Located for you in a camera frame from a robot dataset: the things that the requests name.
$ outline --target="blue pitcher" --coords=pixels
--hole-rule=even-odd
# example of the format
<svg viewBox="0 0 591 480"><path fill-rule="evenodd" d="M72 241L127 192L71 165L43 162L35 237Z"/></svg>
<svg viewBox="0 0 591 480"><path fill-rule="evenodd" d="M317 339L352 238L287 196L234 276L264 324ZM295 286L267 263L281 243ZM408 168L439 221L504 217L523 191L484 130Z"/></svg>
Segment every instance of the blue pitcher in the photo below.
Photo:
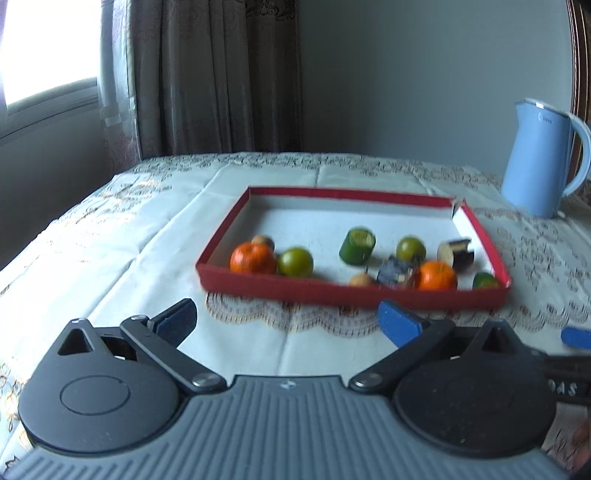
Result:
<svg viewBox="0 0 591 480"><path fill-rule="evenodd" d="M578 117L537 100L515 104L519 128L501 193L530 215L552 218L561 199L577 190L591 166L591 131ZM567 185L573 129L583 143L583 161Z"/></svg>

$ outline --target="table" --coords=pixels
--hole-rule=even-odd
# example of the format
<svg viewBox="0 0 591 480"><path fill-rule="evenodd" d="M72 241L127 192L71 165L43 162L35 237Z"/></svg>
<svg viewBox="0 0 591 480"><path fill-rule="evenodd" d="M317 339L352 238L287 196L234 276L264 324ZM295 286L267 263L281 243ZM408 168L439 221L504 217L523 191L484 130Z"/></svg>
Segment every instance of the table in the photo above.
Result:
<svg viewBox="0 0 591 480"><path fill-rule="evenodd" d="M349 154L210 154L155 158L116 176L55 220L0 271L0 470L26 451L18 393L65 323L115 326L178 300L198 308L180 349L231 381L236 374L326 375L347 381L394 350L375 312L207 295L194 262L249 185L354 187L464 198L514 279L494 313L527 344L567 353L560 328L589 325L591 209L578 197L554 220L529 218L500 179L470 167Z"/></svg>

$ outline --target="ridged gray surface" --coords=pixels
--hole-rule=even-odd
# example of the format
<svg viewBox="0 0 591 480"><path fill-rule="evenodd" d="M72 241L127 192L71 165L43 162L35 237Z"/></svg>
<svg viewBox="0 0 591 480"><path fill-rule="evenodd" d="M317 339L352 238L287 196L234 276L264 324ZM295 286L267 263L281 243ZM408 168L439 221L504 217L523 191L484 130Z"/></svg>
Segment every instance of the ridged gray surface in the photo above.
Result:
<svg viewBox="0 0 591 480"><path fill-rule="evenodd" d="M535 450L471 460L433 449L397 423L386 399L340 378L238 377L195 397L150 444L109 458L36 449L7 480L563 480Z"/></svg>

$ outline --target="red box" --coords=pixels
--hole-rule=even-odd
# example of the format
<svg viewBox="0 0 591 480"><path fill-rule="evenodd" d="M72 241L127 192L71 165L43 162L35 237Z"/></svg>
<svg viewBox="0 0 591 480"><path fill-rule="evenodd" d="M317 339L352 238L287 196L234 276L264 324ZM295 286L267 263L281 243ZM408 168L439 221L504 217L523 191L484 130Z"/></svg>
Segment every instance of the red box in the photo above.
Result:
<svg viewBox="0 0 591 480"><path fill-rule="evenodd" d="M476 261L459 275L457 290L349 287L347 278L363 268L345 265L338 251L347 231L357 226L376 234L374 255L382 252L378 260L392 253L402 236L417 235L427 247L428 260L434 259L439 242L469 236ZM232 250L257 233L270 236L278 252L296 245L309 249L314 272L324 280L231 272L227 265ZM249 187L205 247L196 269L201 285L211 292L369 309L390 299L413 310L490 310L505 303L511 286L501 256L465 202L353 189ZM480 270L491 271L501 286L472 290L473 275Z"/></svg>

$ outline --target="wall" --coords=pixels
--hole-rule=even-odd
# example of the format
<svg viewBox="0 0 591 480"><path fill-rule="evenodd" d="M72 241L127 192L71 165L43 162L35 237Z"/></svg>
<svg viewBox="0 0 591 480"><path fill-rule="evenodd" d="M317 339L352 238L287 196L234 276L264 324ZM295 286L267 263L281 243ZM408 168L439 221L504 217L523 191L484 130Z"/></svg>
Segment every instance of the wall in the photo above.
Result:
<svg viewBox="0 0 591 480"><path fill-rule="evenodd" d="M2 139L0 268L108 180L97 103Z"/></svg>
<svg viewBox="0 0 591 480"><path fill-rule="evenodd" d="M298 0L304 150L503 174L514 102L570 109L564 0Z"/></svg>

